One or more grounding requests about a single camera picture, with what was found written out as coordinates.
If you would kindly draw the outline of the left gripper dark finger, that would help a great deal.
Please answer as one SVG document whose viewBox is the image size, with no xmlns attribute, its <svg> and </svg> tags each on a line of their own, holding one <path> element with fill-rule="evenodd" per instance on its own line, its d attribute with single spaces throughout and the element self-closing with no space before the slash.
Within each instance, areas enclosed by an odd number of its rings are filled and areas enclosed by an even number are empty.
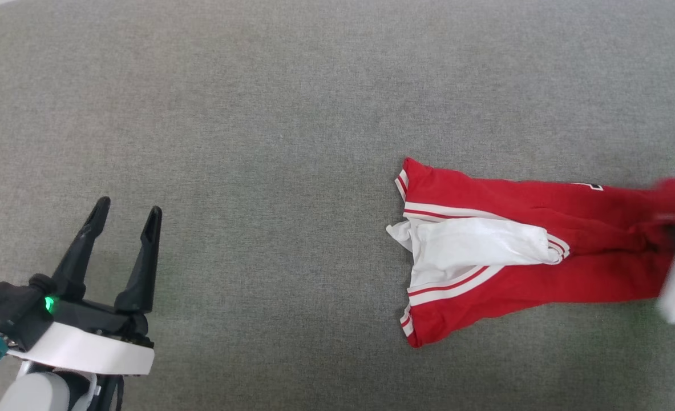
<svg viewBox="0 0 675 411">
<path fill-rule="evenodd" d="M 140 234 L 140 250 L 125 289 L 115 299 L 121 312 L 152 312 L 157 277 L 158 251 L 163 213 L 154 206 Z"/>
<path fill-rule="evenodd" d="M 59 299 L 65 301 L 83 299 L 86 291 L 84 279 L 91 253 L 95 241 L 103 232 L 110 205 L 109 197 L 98 199 L 55 269 L 52 280 L 56 285 L 55 295 Z"/>
</svg>

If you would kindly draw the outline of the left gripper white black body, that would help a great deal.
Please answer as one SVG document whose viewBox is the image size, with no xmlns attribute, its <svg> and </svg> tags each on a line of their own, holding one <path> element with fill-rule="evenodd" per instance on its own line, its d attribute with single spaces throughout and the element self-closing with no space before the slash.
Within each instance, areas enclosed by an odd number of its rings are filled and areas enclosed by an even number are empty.
<svg viewBox="0 0 675 411">
<path fill-rule="evenodd" d="M 47 299 L 53 322 L 30 349 L 9 356 L 51 368 L 101 375 L 144 376 L 155 359 L 141 312 L 119 311 L 92 301 Z"/>
</svg>

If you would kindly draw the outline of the red and white garment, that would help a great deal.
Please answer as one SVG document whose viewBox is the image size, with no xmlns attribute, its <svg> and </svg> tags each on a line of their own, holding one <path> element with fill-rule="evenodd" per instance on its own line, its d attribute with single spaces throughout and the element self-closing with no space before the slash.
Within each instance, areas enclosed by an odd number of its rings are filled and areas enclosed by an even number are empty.
<svg viewBox="0 0 675 411">
<path fill-rule="evenodd" d="M 400 319 L 413 348 L 549 303 L 655 299 L 675 256 L 675 179 L 650 189 L 474 179 L 407 157 L 390 236 L 413 266 Z"/>
</svg>

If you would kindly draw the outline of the grey fabric sofa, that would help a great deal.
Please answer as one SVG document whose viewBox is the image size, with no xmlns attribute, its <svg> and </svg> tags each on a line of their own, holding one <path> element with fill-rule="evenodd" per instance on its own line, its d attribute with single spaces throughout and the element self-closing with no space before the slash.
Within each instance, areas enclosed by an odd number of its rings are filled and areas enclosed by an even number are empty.
<svg viewBox="0 0 675 411">
<path fill-rule="evenodd" d="M 675 0 L 0 6 L 0 281 L 98 198 L 87 297 L 163 209 L 155 362 L 123 411 L 674 411 L 653 302 L 548 305 L 413 349 L 403 159 L 484 179 L 675 176 Z"/>
</svg>

